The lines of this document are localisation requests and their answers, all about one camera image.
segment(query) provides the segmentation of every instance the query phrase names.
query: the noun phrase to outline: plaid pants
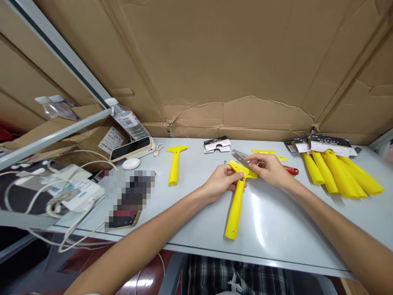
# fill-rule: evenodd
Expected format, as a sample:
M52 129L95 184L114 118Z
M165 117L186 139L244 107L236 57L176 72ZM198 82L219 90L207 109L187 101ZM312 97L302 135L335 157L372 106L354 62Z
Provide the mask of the plaid pants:
M286 270L251 263L190 255L188 268L189 295L215 295L231 291L228 283L236 275L242 295L287 295Z

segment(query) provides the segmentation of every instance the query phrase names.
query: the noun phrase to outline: bottle cap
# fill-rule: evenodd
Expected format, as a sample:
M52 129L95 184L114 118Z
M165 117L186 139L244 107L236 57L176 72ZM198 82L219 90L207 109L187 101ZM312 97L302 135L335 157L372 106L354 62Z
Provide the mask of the bottle cap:
M53 102L60 102L60 101L65 100L61 95L53 95L53 96L50 96L49 99Z
M116 98L107 98L107 99L105 99L105 102L106 102L108 105L110 105L110 106L119 103L119 102L117 101Z
M47 96L40 96L40 97L38 97L38 98L34 98L34 100L35 100L36 102L41 103L41 104L50 102L50 99L49 99L49 97L47 97Z

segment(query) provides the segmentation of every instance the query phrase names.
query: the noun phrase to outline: phone screen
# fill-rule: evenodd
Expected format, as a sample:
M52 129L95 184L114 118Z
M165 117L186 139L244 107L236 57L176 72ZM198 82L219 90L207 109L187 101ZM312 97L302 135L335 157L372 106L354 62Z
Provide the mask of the phone screen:
M129 144L126 144L122 147L119 147L119 148L112 151L111 161L114 159L117 159L119 157L122 157L126 154L129 154L130 152L134 152L138 149L144 148L144 147L148 146L149 144L150 144L150 138L145 137L145 138L142 138L138 141L134 141L132 143L129 143Z

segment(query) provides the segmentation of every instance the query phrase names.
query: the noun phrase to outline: hand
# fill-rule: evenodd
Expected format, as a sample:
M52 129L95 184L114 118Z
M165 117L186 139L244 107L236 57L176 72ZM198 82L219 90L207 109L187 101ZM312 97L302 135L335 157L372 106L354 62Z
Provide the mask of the hand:
M245 160L250 161L252 171L272 186L284 188L295 180L274 154L253 154Z
M210 204L217 201L224 191L235 191L237 181L243 176L243 172L235 173L229 165L220 165L197 191L201 197L206 198L207 204Z

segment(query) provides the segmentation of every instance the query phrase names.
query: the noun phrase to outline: brown cardboard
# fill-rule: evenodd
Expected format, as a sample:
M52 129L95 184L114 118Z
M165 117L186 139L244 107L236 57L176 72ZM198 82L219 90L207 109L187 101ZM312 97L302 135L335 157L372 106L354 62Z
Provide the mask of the brown cardboard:
M35 2L152 135L273 140L316 127L366 143L392 127L391 0ZM0 30L70 93L36 37L1 14Z
M61 88L62 95L77 104L95 104L97 101L73 74L57 59L34 32L5 3L0 2L0 32L36 64Z
M135 93L128 97L115 95L119 102L130 107L143 122L165 121L162 106L152 94L154 90L147 87L147 77L130 55L100 1L36 0L35 3L107 90L128 88Z
M142 123L152 137L169 137L169 133L164 122Z
M370 134L393 127L393 32L379 44L340 104L321 125L323 132Z
M16 134L24 134L46 122L0 89L0 125Z
M100 108L101 107L99 105L92 105L77 107L74 108L74 110L81 118L87 118L88 116L101 111ZM26 133L12 142L2 144L2 146L10 150L17 150L74 123L74 120L57 117L45 122L44 124L38 126L34 130ZM76 134L58 141L36 153L32 158L29 158L28 161L42 161L44 159L56 157L54 161L61 165L67 166L74 163L81 166L88 162L103 160L102 157L88 152L65 154L71 150L91 150L100 153L108 159L110 155L106 151L99 148L98 145L112 127L115 128L124 137L122 145L127 144L130 141L129 136L127 136L126 132L121 129L119 125L117 125L111 118L105 118L100 121L100 126L94 127L91 125L89 126L90 129L81 134ZM86 170L95 172L110 167L111 166L109 164L101 162L87 166Z
M309 135L309 132L222 127L218 129L218 135L226 135L229 139L287 141L293 139L294 137L307 136Z

